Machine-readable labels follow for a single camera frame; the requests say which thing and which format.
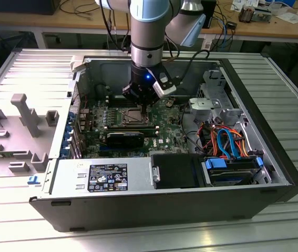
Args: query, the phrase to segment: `motherboard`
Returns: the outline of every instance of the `motherboard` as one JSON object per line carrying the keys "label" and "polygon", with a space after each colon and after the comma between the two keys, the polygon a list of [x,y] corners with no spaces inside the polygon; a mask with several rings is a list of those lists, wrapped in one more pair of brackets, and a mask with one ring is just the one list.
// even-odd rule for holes
{"label": "motherboard", "polygon": [[180,116],[180,105],[171,99],[161,99],[146,115],[126,100],[88,103],[80,113],[83,158],[188,153]]}

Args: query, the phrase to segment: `robotic arm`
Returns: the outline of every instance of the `robotic arm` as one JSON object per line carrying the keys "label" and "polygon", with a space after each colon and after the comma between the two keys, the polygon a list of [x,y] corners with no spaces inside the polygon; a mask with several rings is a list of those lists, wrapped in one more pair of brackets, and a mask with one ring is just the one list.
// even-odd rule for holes
{"label": "robotic arm", "polygon": [[201,0],[95,0],[103,8],[131,14],[131,81],[123,95],[142,107],[176,91],[181,82],[163,66],[165,34],[191,47],[205,21]]}

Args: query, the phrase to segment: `wooden desk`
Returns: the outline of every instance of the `wooden desk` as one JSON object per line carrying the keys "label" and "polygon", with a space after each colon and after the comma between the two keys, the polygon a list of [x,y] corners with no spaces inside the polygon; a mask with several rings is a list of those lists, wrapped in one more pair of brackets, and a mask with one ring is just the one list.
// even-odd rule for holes
{"label": "wooden desk", "polygon": [[[93,3],[94,0],[75,0],[75,5]],[[272,17],[271,22],[250,24],[241,23],[238,20],[238,12],[230,11],[232,0],[219,0],[223,14],[238,24],[234,40],[257,40],[257,41],[277,41],[277,42],[298,42],[298,23],[290,24],[277,17]],[[96,8],[97,5],[82,7],[81,11]],[[72,12],[73,6],[68,3],[63,9]],[[125,34],[127,30],[126,14],[115,12],[118,34]],[[43,33],[86,33],[86,34],[106,34],[105,25],[101,11],[95,10],[91,13],[91,18],[84,18],[74,14],[68,14],[59,9],[53,16],[33,15],[33,14],[13,14],[0,13],[0,30],[28,31],[35,34],[39,48],[47,48]],[[218,22],[214,20],[210,29],[203,29],[200,38],[204,38],[204,45],[218,38],[222,30]]]}

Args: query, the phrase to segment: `sticker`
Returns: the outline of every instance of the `sticker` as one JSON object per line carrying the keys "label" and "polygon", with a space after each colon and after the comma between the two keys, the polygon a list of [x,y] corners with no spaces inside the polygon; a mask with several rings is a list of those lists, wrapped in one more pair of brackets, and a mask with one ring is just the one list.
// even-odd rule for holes
{"label": "sticker", "polygon": [[89,169],[88,191],[112,192],[128,190],[127,164],[97,164]]}

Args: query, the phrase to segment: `aluminum extrusion table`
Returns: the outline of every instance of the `aluminum extrusion table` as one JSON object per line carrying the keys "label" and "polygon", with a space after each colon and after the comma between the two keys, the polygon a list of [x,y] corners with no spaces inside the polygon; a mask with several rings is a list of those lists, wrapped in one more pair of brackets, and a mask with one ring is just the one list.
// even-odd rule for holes
{"label": "aluminum extrusion table", "polygon": [[[105,51],[113,56],[115,52]],[[10,91],[38,91],[61,97],[72,79],[73,55],[94,50],[22,50],[0,69],[0,103]],[[259,54],[212,53],[227,58],[298,170],[298,89],[270,58]],[[40,110],[61,107],[50,96]],[[0,178],[0,251],[298,251],[298,196],[277,203],[250,220],[60,233],[28,203],[41,185],[28,177]]]}

